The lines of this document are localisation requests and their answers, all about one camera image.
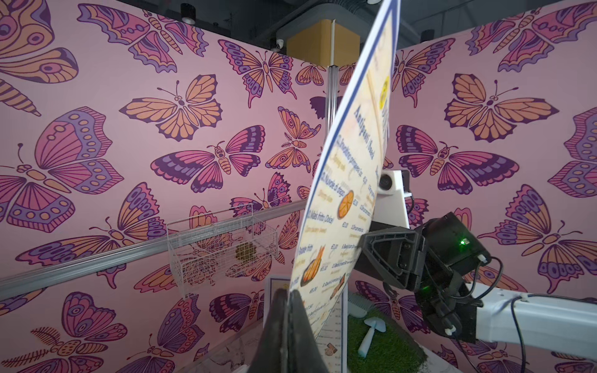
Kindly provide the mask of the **dim sum menu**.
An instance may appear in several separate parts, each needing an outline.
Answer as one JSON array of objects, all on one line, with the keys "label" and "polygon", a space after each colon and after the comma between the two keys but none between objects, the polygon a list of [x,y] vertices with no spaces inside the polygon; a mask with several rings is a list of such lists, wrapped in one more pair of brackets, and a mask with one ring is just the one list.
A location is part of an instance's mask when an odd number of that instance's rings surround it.
[{"label": "dim sum menu", "polygon": [[289,291],[320,334],[371,225],[389,138],[399,1],[382,2],[328,131],[303,216]]},{"label": "dim sum menu", "polygon": [[[280,289],[289,288],[290,278],[268,275],[264,282],[263,324],[271,307],[274,293]],[[329,372],[349,372],[348,358],[348,289],[344,289],[338,298],[333,311],[329,315],[317,337],[317,346]]]}]

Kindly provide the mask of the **green artificial grass mat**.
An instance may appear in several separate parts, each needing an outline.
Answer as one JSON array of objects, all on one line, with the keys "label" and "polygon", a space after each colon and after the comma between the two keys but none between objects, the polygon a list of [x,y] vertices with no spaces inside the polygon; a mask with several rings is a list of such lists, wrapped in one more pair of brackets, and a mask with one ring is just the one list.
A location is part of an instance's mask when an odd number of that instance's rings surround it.
[{"label": "green artificial grass mat", "polygon": [[[368,331],[364,320],[379,317],[386,332],[376,332],[367,357],[358,356],[359,345]],[[348,294],[348,370],[350,372],[418,372],[427,361],[422,349],[401,328],[366,298]]]}]

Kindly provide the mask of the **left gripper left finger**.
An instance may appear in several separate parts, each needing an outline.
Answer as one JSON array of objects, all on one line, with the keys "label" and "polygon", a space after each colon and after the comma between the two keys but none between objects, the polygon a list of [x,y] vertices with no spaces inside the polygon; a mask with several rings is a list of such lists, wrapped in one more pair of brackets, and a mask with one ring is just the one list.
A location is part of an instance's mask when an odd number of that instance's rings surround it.
[{"label": "left gripper left finger", "polygon": [[271,301],[259,346],[249,373],[288,371],[289,293],[278,289]]}]

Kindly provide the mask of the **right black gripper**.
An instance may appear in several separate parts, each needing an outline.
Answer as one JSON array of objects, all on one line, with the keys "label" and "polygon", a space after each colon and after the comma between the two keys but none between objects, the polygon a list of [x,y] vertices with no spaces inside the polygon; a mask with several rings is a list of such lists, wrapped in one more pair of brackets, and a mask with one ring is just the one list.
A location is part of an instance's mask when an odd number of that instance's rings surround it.
[{"label": "right black gripper", "polygon": [[361,237],[356,270],[395,288],[419,292],[439,289],[448,267],[421,230],[386,228]]}]

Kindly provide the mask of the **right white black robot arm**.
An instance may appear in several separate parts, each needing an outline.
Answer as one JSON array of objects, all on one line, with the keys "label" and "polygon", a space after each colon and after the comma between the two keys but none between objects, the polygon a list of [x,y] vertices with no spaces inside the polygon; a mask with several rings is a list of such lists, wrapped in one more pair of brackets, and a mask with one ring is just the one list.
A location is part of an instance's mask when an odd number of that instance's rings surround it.
[{"label": "right white black robot arm", "polygon": [[424,326],[441,337],[596,358],[596,305],[482,284],[477,273],[496,257],[453,213],[415,230],[383,225],[358,252],[357,270],[413,292]]}]

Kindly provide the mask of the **green yellow item in basket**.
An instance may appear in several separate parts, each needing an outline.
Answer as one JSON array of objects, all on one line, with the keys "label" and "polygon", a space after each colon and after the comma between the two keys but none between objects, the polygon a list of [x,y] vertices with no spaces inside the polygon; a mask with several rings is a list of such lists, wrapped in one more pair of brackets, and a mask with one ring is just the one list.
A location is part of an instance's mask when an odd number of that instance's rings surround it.
[{"label": "green yellow item in basket", "polygon": [[235,258],[240,264],[253,263],[257,258],[257,247],[252,241],[242,242],[235,248]]}]

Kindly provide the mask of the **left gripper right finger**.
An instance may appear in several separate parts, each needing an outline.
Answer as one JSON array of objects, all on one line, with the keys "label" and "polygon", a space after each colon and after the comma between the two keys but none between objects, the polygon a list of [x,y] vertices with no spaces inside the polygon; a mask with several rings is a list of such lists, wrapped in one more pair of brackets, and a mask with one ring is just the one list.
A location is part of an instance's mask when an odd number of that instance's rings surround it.
[{"label": "left gripper right finger", "polygon": [[289,295],[286,322],[286,368],[292,373],[328,372],[298,290]]}]

